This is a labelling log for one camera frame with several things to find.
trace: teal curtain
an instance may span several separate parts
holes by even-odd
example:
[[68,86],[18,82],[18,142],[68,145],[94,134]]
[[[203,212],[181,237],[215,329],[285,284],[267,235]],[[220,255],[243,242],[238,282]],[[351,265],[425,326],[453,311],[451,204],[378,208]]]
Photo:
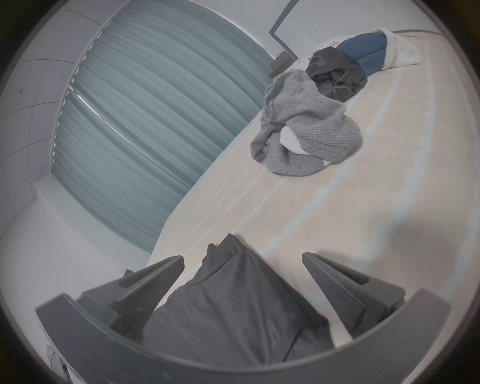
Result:
[[263,106],[272,58],[186,0],[137,0],[82,61],[53,173],[116,233],[151,251],[182,197]]

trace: beige bedsheet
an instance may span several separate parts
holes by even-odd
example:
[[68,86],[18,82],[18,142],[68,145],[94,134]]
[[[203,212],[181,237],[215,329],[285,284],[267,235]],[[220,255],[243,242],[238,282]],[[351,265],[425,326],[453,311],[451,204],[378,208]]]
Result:
[[337,345],[349,337],[303,252],[398,284],[407,298],[428,288],[454,303],[449,321],[458,323],[478,284],[480,102],[444,37],[404,36],[422,63],[374,74],[346,103],[362,144],[343,163],[279,176],[250,157],[260,114],[238,135],[158,239],[150,264],[185,258],[172,289],[193,277],[209,243],[232,233],[329,318]]

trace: gray garment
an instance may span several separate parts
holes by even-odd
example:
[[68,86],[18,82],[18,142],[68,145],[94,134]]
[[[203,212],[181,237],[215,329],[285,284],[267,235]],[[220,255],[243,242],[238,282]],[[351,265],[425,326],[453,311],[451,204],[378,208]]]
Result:
[[233,235],[208,246],[195,277],[152,314],[141,343],[154,354],[220,367],[333,348],[328,321]]
[[[339,163],[360,140],[356,123],[344,115],[345,106],[318,92],[305,71],[281,73],[265,92],[261,129],[250,144],[255,161],[273,173],[307,176]],[[280,143],[288,125],[308,155],[297,155]]]

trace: striped bedsheet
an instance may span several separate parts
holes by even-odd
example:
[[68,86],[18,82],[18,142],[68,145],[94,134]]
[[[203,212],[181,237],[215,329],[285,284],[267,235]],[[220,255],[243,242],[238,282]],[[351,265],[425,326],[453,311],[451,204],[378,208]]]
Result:
[[349,340],[301,263],[320,253],[453,303],[444,339],[479,278],[480,101],[458,55],[439,35],[406,33],[422,63],[379,72],[346,114],[362,144],[307,177],[268,172],[250,157],[260,114],[168,218],[149,264],[183,255],[175,289],[193,277],[209,243],[237,235],[320,313],[335,344]]

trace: blue garment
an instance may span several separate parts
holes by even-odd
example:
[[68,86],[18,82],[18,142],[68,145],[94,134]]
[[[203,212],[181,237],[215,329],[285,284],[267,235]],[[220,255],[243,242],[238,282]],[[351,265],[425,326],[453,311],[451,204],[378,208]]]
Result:
[[364,33],[343,41],[336,48],[356,60],[365,74],[370,76],[384,66],[386,47],[385,35]]

